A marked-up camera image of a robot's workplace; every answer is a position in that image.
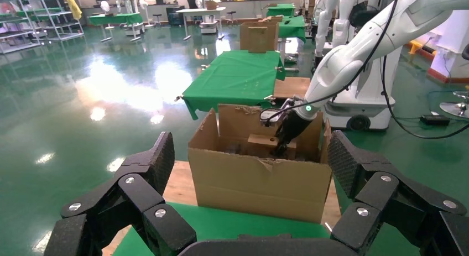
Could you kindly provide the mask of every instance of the metal screw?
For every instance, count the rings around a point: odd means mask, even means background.
[[[451,209],[455,209],[457,207],[457,205],[454,202],[449,201],[449,200],[443,201],[443,204]]]
[[[357,212],[361,216],[368,216],[368,214],[369,214],[368,210],[366,210],[365,208],[358,208]]]
[[[81,206],[81,203],[75,202],[74,204],[72,204],[71,206],[69,206],[69,210],[70,210],[70,211],[76,211],[76,210],[78,210],[78,208],[80,208],[80,206]]]
[[[132,183],[135,179],[133,177],[126,178],[126,183]]]
[[[381,176],[381,179],[384,180],[385,182],[390,182],[391,178],[388,176]]]
[[[155,212],[155,216],[158,217],[158,218],[163,217],[165,214],[166,214],[166,210],[165,210],[165,209],[158,209],[158,210]]]

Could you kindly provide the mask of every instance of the stool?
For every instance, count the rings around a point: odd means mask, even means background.
[[[154,16],[154,17],[157,17],[157,20],[155,21],[155,25],[156,25],[156,24],[159,24],[160,27],[161,27],[161,22],[160,22],[161,14],[154,14],[153,16]]]
[[[230,19],[226,20],[226,25],[229,25],[230,23],[231,23],[231,25],[235,25],[235,22],[236,22],[236,24],[238,24],[238,20],[233,19],[233,14],[235,14],[236,11],[229,11],[229,12],[226,12],[226,13],[231,16]]]

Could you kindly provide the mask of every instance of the white table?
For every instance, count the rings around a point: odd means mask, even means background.
[[[200,8],[200,9],[182,9],[178,10],[175,13],[182,13],[184,16],[184,29],[186,30],[186,37],[184,40],[190,39],[191,36],[188,35],[187,33],[187,17],[196,17],[196,16],[204,16],[204,15],[217,15],[219,18],[219,23],[220,25],[218,26],[218,31],[220,32],[220,37],[218,39],[222,39],[223,35],[221,34],[222,29],[221,29],[221,11],[225,10],[226,7],[217,7],[215,10],[207,10],[206,8]]]

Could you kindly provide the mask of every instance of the box flap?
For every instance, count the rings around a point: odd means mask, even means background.
[[[262,126],[259,115],[259,107],[218,105],[220,136],[246,139],[251,134],[274,136],[276,127]]]
[[[189,148],[216,150],[218,147],[218,127],[215,110],[212,108],[205,116],[194,136],[189,141]]]
[[[328,164],[327,158],[327,149],[329,148],[329,144],[331,143],[332,131],[331,131],[331,124],[329,123],[329,119],[326,119],[326,125],[324,126],[324,135],[322,138],[322,146],[321,146],[321,159],[320,162],[323,164]]]

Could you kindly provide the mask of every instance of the wooden table surface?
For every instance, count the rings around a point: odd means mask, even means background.
[[[173,172],[171,172],[163,197],[168,202],[197,205],[189,162],[176,161],[174,163]],[[338,206],[337,193],[334,186],[334,180],[332,180],[329,187],[329,193],[327,194],[321,224],[325,226],[327,223],[330,227],[334,227],[339,219],[340,210]],[[130,226],[127,226],[117,233],[111,244],[102,250],[104,256],[112,255],[129,229]]]

